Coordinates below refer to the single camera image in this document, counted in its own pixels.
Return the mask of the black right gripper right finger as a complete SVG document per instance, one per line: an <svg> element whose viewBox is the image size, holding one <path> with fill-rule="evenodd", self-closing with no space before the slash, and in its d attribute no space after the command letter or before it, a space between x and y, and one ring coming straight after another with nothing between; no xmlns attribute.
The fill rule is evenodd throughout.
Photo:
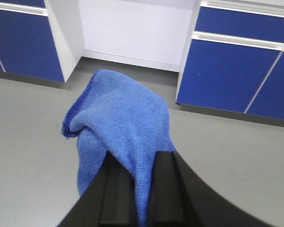
<svg viewBox="0 0 284 227"><path fill-rule="evenodd" d="M150 227L267 227L208 186L176 151L158 151L148 209Z"/></svg>

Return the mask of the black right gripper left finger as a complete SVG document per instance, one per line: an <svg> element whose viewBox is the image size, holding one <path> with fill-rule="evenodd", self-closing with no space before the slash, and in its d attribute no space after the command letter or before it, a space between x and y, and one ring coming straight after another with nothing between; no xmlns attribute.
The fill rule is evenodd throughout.
<svg viewBox="0 0 284 227"><path fill-rule="evenodd" d="M132 177L111 153L107 152L94 180L58 226L137 226Z"/></svg>

